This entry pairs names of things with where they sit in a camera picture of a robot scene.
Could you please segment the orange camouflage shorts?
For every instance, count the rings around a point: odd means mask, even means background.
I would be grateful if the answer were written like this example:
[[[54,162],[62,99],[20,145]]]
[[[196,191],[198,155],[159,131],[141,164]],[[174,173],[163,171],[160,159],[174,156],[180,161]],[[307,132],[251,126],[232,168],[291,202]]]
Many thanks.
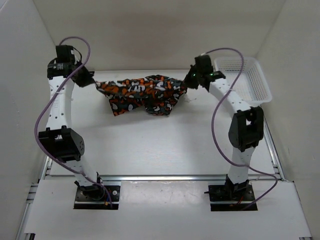
[[[169,116],[187,93],[182,80],[164,75],[115,81],[96,81],[96,89],[109,101],[114,116],[144,107],[149,115]]]

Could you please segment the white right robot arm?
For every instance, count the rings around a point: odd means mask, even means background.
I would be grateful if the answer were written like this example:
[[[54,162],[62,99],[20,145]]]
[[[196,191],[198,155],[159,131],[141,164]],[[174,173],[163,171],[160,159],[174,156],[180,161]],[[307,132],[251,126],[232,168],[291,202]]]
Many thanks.
[[[233,149],[224,193],[230,200],[236,200],[249,184],[252,155],[264,136],[264,112],[261,107],[245,102],[221,71],[214,71],[207,54],[195,57],[195,64],[190,66],[184,84],[190,89],[204,87],[219,100],[218,105],[223,105],[231,117],[228,139]]]

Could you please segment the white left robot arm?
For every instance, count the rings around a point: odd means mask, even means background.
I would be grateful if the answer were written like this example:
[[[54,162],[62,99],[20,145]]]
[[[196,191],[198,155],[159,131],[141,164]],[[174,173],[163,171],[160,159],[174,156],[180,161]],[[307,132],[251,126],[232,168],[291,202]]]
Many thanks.
[[[49,117],[45,130],[37,131],[37,140],[45,153],[58,165],[72,172],[75,184],[93,200],[105,194],[99,174],[92,170],[86,159],[85,141],[72,129],[71,106],[74,86],[83,88],[94,84],[94,72],[83,66],[71,45],[57,45],[56,58],[47,65],[50,102],[46,110]]]

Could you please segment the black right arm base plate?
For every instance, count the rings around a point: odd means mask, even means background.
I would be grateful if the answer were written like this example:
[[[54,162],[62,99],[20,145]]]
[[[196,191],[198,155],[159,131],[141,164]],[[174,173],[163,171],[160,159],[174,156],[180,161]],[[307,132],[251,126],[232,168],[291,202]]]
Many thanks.
[[[253,187],[248,185],[247,189],[231,195],[224,185],[209,185],[204,194],[209,196],[211,212],[237,212],[237,211],[258,211]]]

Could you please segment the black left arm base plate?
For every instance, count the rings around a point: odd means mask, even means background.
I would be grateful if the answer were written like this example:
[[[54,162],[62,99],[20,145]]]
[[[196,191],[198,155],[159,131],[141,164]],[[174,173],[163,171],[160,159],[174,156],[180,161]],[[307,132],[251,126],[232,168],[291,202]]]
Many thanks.
[[[120,185],[96,185],[84,187],[75,181],[77,190],[73,208],[75,210],[118,210],[121,195]]]

